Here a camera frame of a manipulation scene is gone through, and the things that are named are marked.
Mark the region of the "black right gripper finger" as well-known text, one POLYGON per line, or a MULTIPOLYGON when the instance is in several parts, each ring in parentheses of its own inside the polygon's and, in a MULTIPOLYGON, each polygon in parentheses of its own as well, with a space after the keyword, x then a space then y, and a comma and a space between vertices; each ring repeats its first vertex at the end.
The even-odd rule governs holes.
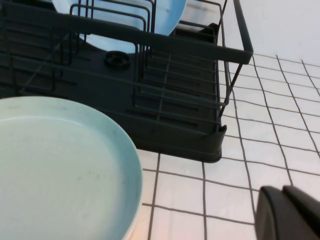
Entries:
POLYGON ((258 240, 318 240, 320 202, 294 186, 263 186, 254 227, 258 240))

